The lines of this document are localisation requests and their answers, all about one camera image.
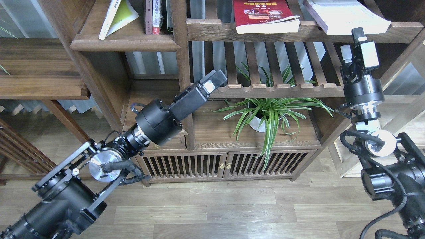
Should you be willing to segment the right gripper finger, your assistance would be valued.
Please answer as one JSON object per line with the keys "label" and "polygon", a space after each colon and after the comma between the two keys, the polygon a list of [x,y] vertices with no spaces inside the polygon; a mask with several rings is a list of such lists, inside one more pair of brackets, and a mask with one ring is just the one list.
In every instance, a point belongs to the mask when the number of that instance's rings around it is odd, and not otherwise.
{"label": "right gripper finger", "polygon": [[352,63],[352,49],[350,45],[342,45],[340,47],[342,55],[342,65],[350,65]]}
{"label": "right gripper finger", "polygon": [[354,43],[366,42],[368,39],[364,34],[363,27],[357,27],[352,29],[352,38]]}

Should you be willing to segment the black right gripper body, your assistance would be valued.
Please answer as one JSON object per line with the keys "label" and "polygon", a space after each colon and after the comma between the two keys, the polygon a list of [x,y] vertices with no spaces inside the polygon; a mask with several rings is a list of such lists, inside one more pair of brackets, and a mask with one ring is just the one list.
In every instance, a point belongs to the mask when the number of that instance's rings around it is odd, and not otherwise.
{"label": "black right gripper body", "polygon": [[341,66],[346,103],[339,106],[339,113],[346,115],[344,108],[350,108],[350,115],[379,115],[377,106],[384,102],[381,81],[371,76],[379,67],[375,43],[372,41],[354,44],[352,63]]}

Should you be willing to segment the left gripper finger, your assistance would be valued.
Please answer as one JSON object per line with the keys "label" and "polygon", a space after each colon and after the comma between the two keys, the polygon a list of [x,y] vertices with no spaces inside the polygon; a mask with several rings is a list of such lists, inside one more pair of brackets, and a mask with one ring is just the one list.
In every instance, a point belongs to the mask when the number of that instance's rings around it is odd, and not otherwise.
{"label": "left gripper finger", "polygon": [[217,88],[226,85],[227,82],[228,78],[225,76],[222,70],[212,70],[201,79],[201,85],[208,93],[212,93]]}

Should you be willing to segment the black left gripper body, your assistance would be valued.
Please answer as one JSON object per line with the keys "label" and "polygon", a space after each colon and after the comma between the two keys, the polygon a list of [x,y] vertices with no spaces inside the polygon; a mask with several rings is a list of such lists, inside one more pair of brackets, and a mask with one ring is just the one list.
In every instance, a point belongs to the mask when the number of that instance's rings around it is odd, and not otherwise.
{"label": "black left gripper body", "polygon": [[166,106],[155,99],[139,112],[131,129],[135,147],[147,147],[149,142],[164,145],[182,130],[181,121],[200,108],[211,95],[210,83],[195,83],[175,96]]}

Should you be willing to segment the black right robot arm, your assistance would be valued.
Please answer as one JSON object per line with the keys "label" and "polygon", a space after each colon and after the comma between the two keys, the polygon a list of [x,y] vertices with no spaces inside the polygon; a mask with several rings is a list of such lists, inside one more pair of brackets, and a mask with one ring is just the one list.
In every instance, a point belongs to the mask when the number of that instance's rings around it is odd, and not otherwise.
{"label": "black right robot arm", "polygon": [[378,104],[384,102],[381,81],[371,76],[378,68],[378,55],[362,27],[352,29],[354,49],[341,47],[340,68],[345,103],[336,112],[351,120],[354,130],[340,134],[342,144],[356,155],[365,192],[373,201],[390,200],[394,209],[367,224],[363,239],[372,225],[398,213],[407,234],[379,229],[375,238],[423,239],[425,236],[424,155],[406,133],[394,136],[381,129]]}

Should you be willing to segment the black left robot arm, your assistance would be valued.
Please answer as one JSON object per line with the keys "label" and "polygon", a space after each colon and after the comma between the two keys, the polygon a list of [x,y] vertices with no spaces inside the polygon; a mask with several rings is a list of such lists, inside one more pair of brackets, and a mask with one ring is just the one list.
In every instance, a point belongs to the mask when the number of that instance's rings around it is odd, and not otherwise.
{"label": "black left robot arm", "polygon": [[2,239],[68,239],[81,234],[106,208],[105,198],[117,187],[151,176],[132,162],[150,143],[164,145],[182,130],[181,121],[227,84],[223,71],[212,70],[176,95],[170,105],[159,99],[142,104],[136,123],[110,142],[90,140],[34,184],[41,198],[34,208],[1,233]]}

